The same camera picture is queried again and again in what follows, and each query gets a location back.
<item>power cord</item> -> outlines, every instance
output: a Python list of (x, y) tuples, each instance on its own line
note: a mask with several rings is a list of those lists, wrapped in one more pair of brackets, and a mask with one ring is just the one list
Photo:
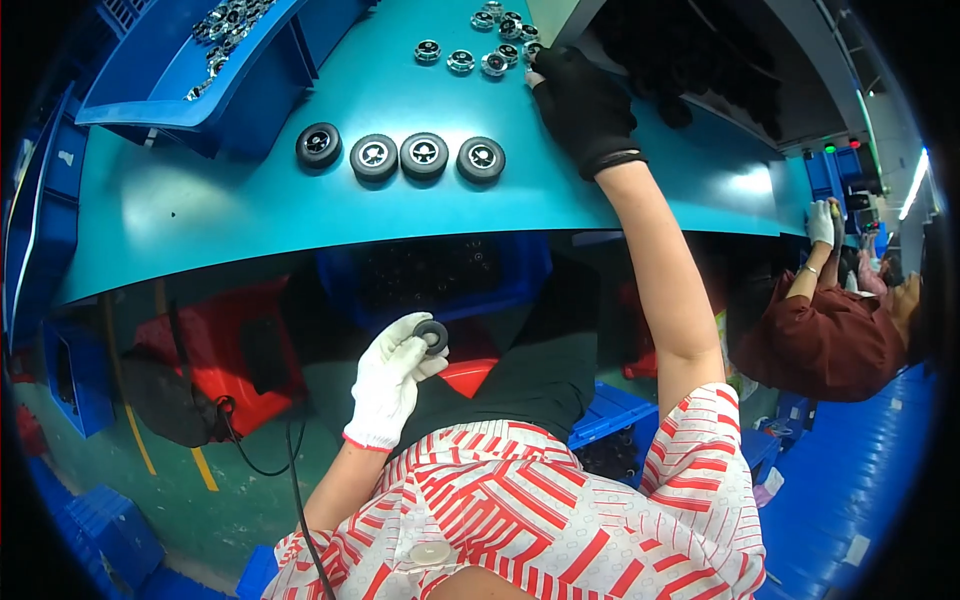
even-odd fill
[[(300, 530), (303, 532), (303, 539), (306, 540), (306, 547), (310, 550), (310, 556), (313, 557), (313, 564), (317, 567), (317, 573), (320, 575), (320, 583), (324, 586), (324, 595), (327, 600), (337, 600), (337, 595), (333, 593), (333, 586), (330, 580), (326, 578), (324, 566), (320, 563), (320, 555), (317, 553), (317, 547), (313, 545), (313, 536), (310, 535), (310, 529), (306, 526), (306, 515), (303, 514), (303, 500), (300, 499), (300, 486), (297, 484), (297, 467), (294, 466), (293, 444), (290, 440), (290, 421), (287, 421), (287, 458), (290, 467), (290, 478), (294, 482), (294, 500), (297, 502), (297, 514), (300, 516)], [(297, 448), (300, 448), (300, 442), (297, 442)]]
[[(233, 398), (230, 396), (220, 396), (217, 398), (217, 406), (220, 407), (226, 403), (231, 407), (231, 412), (233, 406), (232, 402)], [(300, 498), (300, 485), (297, 480), (297, 467), (295, 462), (296, 457), (300, 454), (300, 444), (303, 442), (303, 431), (306, 429), (306, 410), (303, 407), (300, 409), (303, 411), (303, 415), (302, 419), (300, 419), (300, 433), (297, 436), (297, 449), (294, 450), (293, 440), (290, 437), (291, 420), (288, 419), (286, 425), (284, 426), (287, 443), (287, 466), (273, 472), (262, 470), (253, 465), (250, 458), (247, 456), (247, 453), (244, 452), (243, 446), (240, 445), (240, 439), (237, 437), (236, 432), (233, 431), (233, 426), (230, 424), (230, 419), (224, 418), (224, 422), (227, 424), (227, 429), (230, 432), (230, 438), (237, 446), (237, 449), (240, 450), (240, 456), (243, 457), (243, 460), (245, 463), (247, 463), (248, 467), (265, 477), (276, 477), (285, 473), (287, 469), (290, 470), (290, 478), (294, 485), (294, 500), (297, 502), (297, 515), (300, 518), (300, 529), (303, 532), (303, 539), (306, 540), (306, 547), (310, 551), (310, 556), (313, 558), (313, 564), (317, 567), (317, 574), (320, 576), (320, 583), (324, 586), (324, 597), (327, 600), (337, 600), (337, 595), (333, 592), (333, 586), (330, 585), (330, 580), (326, 578), (326, 573), (324, 573), (324, 567), (320, 562), (320, 554), (317, 552), (317, 546), (315, 546), (313, 543), (313, 536), (310, 535), (310, 530), (306, 526), (306, 515), (303, 513), (303, 500)]]
[[(234, 445), (236, 445), (237, 449), (240, 450), (240, 456), (243, 457), (243, 460), (245, 463), (247, 463), (247, 466), (252, 468), (256, 472), (260, 473), (264, 477), (277, 477), (278, 475), (282, 475), (283, 473), (287, 472), (287, 469), (290, 468), (290, 463), (287, 463), (286, 467), (280, 470), (265, 471), (263, 469), (257, 468), (256, 465), (254, 465), (253, 462), (251, 462), (250, 457), (248, 457), (247, 453), (244, 452), (243, 446), (240, 445), (240, 436), (238, 436), (236, 432), (233, 431), (233, 425), (230, 424), (229, 414), (233, 412), (232, 411), (233, 402), (234, 400), (230, 396), (220, 396), (217, 398), (217, 407), (220, 408), (220, 410), (223, 410), (222, 407), (224, 404), (230, 406), (229, 412), (224, 411), (226, 413), (224, 417), (224, 422), (227, 424), (227, 430), (229, 430), (230, 432), (230, 439), (233, 440)], [(289, 420), (287, 421), (287, 429), (290, 429)], [(297, 436), (297, 451), (294, 452), (295, 455), (300, 454), (300, 444), (303, 442), (303, 431), (305, 429), (306, 429), (306, 411), (303, 411), (303, 418), (300, 420), (300, 434)]]

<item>white work glove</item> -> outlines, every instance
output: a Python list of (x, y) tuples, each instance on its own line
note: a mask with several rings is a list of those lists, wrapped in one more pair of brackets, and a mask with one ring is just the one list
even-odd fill
[(390, 452), (417, 406), (417, 384), (446, 369), (449, 348), (426, 356), (427, 343), (413, 337), (414, 327), (430, 313), (401, 317), (376, 336), (357, 365), (353, 419), (344, 439), (361, 448)]
[(818, 200), (810, 203), (810, 220), (806, 223), (806, 234), (810, 244), (823, 242), (833, 248), (833, 219), (830, 217), (830, 203)]

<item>forearm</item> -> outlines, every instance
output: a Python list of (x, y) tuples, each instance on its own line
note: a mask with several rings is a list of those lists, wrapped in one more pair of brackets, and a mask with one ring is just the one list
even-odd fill
[[(806, 260), (806, 267), (814, 269), (818, 274), (823, 270), (824, 265), (827, 264), (827, 261), (830, 258), (830, 246), (824, 242), (816, 242), (813, 244), (813, 249), (810, 251), (810, 257)], [(790, 291), (787, 292), (786, 297), (792, 298), (794, 296), (806, 296), (808, 299), (813, 300), (813, 292), (817, 288), (818, 276), (815, 275), (810, 269), (800, 269), (797, 273), (797, 278), (793, 280), (793, 285), (790, 286)]]
[(831, 252), (827, 262), (820, 270), (820, 277), (817, 279), (818, 288), (834, 287), (837, 284), (837, 277), (840, 272), (840, 255)]
[(303, 506), (307, 527), (311, 531), (331, 531), (360, 510), (370, 500), (387, 456), (386, 452), (344, 444)]
[(650, 170), (636, 161), (596, 176), (623, 227), (657, 348), (660, 417), (697, 387), (725, 380), (716, 321), (684, 235)]

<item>person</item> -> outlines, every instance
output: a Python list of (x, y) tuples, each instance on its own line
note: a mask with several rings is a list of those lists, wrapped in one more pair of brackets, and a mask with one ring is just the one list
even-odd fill
[[(597, 305), (582, 290), (599, 286), (584, 271), (555, 268), (473, 399), (434, 376), (448, 348), (426, 356), (412, 336), (432, 315), (407, 315), (360, 357), (346, 442), (304, 506), (330, 591), (750, 597), (765, 550), (737, 397), (703, 282), (630, 137), (630, 98), (575, 49), (541, 51), (526, 77), (546, 128), (627, 238), (659, 362), (660, 429), (642, 483), (585, 472), (565, 444), (593, 396)], [(301, 528), (276, 558), (265, 597), (326, 597)]]
[(834, 256), (829, 203), (810, 204), (807, 228), (809, 258), (796, 274), (782, 274), (730, 358), (769, 388), (813, 400), (866, 400), (924, 359), (921, 278), (912, 274), (883, 298), (848, 292), (825, 267)]
[(878, 298), (887, 294), (887, 284), (883, 276), (890, 269), (890, 262), (884, 256), (883, 260), (876, 258), (876, 232), (864, 234), (860, 237), (860, 251), (857, 253), (856, 282), (859, 289), (869, 292)]

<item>hand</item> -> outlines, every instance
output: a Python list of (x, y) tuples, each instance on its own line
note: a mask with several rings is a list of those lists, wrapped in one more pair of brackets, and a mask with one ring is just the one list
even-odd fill
[(822, 200), (810, 203), (810, 220), (806, 223), (806, 234), (810, 244), (823, 242), (833, 247), (833, 220), (830, 218), (830, 206)]
[(417, 384), (446, 369), (449, 348), (426, 356), (427, 343), (413, 337), (414, 327), (430, 313), (401, 317), (376, 336), (357, 365), (351, 392), (356, 402), (344, 439), (369, 450), (390, 452), (417, 406)]
[(630, 138), (636, 119), (630, 96), (577, 48), (537, 53), (526, 82), (540, 118), (587, 181), (600, 171), (633, 160), (646, 161)]

